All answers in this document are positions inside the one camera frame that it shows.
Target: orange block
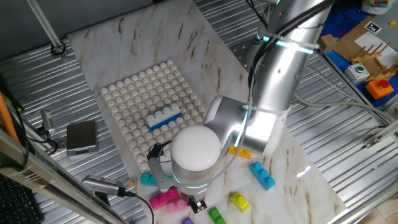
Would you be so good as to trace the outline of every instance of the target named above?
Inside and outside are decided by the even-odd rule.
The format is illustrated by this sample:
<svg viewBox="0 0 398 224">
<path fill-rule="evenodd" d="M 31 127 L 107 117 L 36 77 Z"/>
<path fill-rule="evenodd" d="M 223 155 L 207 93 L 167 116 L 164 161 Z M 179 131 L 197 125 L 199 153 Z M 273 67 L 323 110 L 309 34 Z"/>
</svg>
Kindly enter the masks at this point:
<svg viewBox="0 0 398 224">
<path fill-rule="evenodd" d="M 385 78 L 369 82 L 366 85 L 366 89 L 375 100 L 385 97 L 394 91 Z"/>
<path fill-rule="evenodd" d="M 235 154 L 235 153 L 236 153 L 236 147 L 234 147 L 234 146 L 229 147 L 228 152 L 231 153 L 231 154 Z M 245 157 L 245 158 L 247 158 L 247 159 L 250 159 L 250 158 L 251 158 L 251 152 L 246 151 L 246 150 L 244 150 L 244 149 L 241 149 L 241 150 L 239 151 L 238 156 L 241 156 L 241 157 Z"/>
</svg>

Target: pink lego brick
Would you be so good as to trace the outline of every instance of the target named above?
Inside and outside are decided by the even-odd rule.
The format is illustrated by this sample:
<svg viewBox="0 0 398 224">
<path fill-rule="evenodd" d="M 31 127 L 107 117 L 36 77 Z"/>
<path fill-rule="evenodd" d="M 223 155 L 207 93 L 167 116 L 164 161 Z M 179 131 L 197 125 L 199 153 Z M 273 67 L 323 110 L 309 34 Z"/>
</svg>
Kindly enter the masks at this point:
<svg viewBox="0 0 398 224">
<path fill-rule="evenodd" d="M 187 209 L 189 206 L 184 198 L 179 198 L 167 204 L 167 212 L 173 214 L 181 210 Z"/>
<path fill-rule="evenodd" d="M 161 193 L 160 195 L 153 197 L 149 200 L 150 205 L 152 206 L 153 210 L 157 210 L 158 208 L 162 207 L 168 202 L 179 198 L 180 194 L 175 187 L 172 187 L 168 192 Z"/>
</svg>

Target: marble surface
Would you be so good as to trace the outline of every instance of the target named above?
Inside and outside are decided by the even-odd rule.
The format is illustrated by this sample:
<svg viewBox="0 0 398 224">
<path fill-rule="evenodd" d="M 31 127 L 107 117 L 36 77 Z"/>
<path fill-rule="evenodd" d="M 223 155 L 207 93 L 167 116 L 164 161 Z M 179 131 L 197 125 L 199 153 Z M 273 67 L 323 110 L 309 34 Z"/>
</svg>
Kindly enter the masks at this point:
<svg viewBox="0 0 398 224">
<path fill-rule="evenodd" d="M 139 169 L 99 96 L 101 87 L 171 58 L 207 108 L 217 94 L 245 101 L 248 93 L 246 71 L 191 0 L 162 2 L 68 38 L 133 179 L 140 176 Z M 231 157 L 224 158 L 219 170 Z M 254 161 L 262 162 L 276 181 L 267 192 L 248 169 Z M 235 191 L 251 204 L 245 213 L 228 200 Z M 137 193 L 149 199 L 159 191 L 138 185 Z M 272 157 L 237 158 L 213 182 L 206 201 L 209 207 L 218 208 L 227 223 L 326 223 L 346 208 L 287 130 Z M 187 215 L 196 224 L 211 223 L 206 212 L 194 215 L 186 210 L 169 215 L 164 207 L 155 213 L 158 223 L 179 223 Z"/>
</svg>

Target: black keyboard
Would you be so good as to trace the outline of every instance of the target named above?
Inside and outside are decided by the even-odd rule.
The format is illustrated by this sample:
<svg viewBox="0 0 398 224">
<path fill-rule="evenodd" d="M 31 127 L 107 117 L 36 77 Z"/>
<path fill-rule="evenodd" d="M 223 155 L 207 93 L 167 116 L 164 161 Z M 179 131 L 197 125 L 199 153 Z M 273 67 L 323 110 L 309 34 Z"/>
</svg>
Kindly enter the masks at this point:
<svg viewBox="0 0 398 224">
<path fill-rule="evenodd" d="M 0 175 L 0 224 L 36 224 L 42 220 L 31 189 Z"/>
</svg>

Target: blue lego brick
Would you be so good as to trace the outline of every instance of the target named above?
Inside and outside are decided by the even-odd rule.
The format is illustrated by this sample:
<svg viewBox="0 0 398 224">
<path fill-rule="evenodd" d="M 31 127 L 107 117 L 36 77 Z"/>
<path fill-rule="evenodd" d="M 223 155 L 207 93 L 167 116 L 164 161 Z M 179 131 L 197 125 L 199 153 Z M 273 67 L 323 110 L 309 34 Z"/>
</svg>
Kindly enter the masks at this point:
<svg viewBox="0 0 398 224">
<path fill-rule="evenodd" d="M 194 224 L 194 222 L 188 217 L 181 222 L 181 224 Z"/>
<path fill-rule="evenodd" d="M 262 167 L 260 162 L 256 162 L 253 165 L 251 165 L 249 170 L 260 182 L 261 186 L 265 190 L 269 190 L 272 186 L 275 185 L 274 179 L 269 176 L 268 172 Z"/>
<path fill-rule="evenodd" d="M 157 123 L 157 124 L 151 126 L 149 129 L 150 129 L 150 131 L 153 131 L 157 128 L 160 128 L 163 124 L 168 124 L 170 121 L 175 121 L 179 117 L 181 117 L 181 113 L 178 113 L 178 114 L 172 116 L 171 118 L 168 118 L 160 123 Z"/>
<path fill-rule="evenodd" d="M 157 187 L 155 177 L 152 174 L 142 174 L 141 184 L 146 186 Z"/>
</svg>

